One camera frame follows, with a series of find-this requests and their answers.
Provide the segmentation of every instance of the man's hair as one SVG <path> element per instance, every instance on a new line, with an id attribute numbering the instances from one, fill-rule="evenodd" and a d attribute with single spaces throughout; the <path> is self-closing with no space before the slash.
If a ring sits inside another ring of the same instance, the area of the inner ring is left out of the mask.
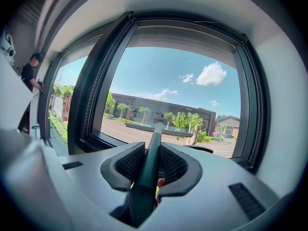
<path id="1" fill-rule="evenodd" d="M 39 53 L 34 53 L 34 54 L 31 56 L 30 61 L 31 61 L 33 58 L 36 58 L 39 62 L 42 62 L 42 57 L 40 56 Z"/>

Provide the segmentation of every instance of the black t-shirt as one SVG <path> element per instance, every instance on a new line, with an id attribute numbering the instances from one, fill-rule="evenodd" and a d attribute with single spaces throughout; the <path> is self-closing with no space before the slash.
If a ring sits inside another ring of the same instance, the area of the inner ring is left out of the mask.
<path id="1" fill-rule="evenodd" d="M 34 78 L 34 68 L 31 64 L 26 64 L 21 72 L 21 80 L 32 92 L 33 86 L 30 84 L 29 80 Z"/>

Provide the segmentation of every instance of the man's arm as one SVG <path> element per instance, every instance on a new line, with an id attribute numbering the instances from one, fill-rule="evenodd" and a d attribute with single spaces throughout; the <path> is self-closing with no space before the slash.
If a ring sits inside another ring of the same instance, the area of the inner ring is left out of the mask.
<path id="1" fill-rule="evenodd" d="M 43 91 L 43 87 L 41 87 L 36 81 L 35 79 L 30 79 L 29 80 L 31 86 L 35 87 L 36 89 Z"/>

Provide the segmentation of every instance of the black vent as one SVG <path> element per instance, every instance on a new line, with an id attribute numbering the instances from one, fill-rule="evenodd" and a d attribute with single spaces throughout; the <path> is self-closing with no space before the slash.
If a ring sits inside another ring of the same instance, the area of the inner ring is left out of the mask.
<path id="1" fill-rule="evenodd" d="M 135 180 L 136 174 L 144 158 L 144 146 L 132 151 L 115 163 L 115 169 L 130 180 Z"/>
<path id="2" fill-rule="evenodd" d="M 264 207 L 243 184 L 237 183 L 229 188 L 250 220 L 257 218 L 265 211 Z"/>
<path id="3" fill-rule="evenodd" d="M 160 152 L 166 175 L 166 184 L 178 180 L 187 172 L 188 165 L 183 158 L 164 146 L 160 147 Z"/>
<path id="4" fill-rule="evenodd" d="M 83 165 L 83 163 L 77 161 L 77 162 L 73 162 L 73 163 L 69 163 L 69 164 L 63 164 L 62 166 L 63 166 L 63 168 L 64 168 L 65 170 L 67 170 L 67 169 L 79 167 L 79 166 L 81 166 L 81 165 Z"/>

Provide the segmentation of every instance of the man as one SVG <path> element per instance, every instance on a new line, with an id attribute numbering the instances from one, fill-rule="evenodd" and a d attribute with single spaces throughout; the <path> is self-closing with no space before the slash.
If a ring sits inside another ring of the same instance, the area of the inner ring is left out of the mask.
<path id="1" fill-rule="evenodd" d="M 33 92 L 33 88 L 38 89 L 40 92 L 43 92 L 43 87 L 41 87 L 34 79 L 34 68 L 36 68 L 42 62 L 42 58 L 39 53 L 35 53 L 31 56 L 30 62 L 27 63 L 21 72 L 21 80 Z M 29 133 L 29 118 L 30 118 L 30 105 L 27 107 L 23 118 L 19 124 L 18 129 L 25 133 Z"/>

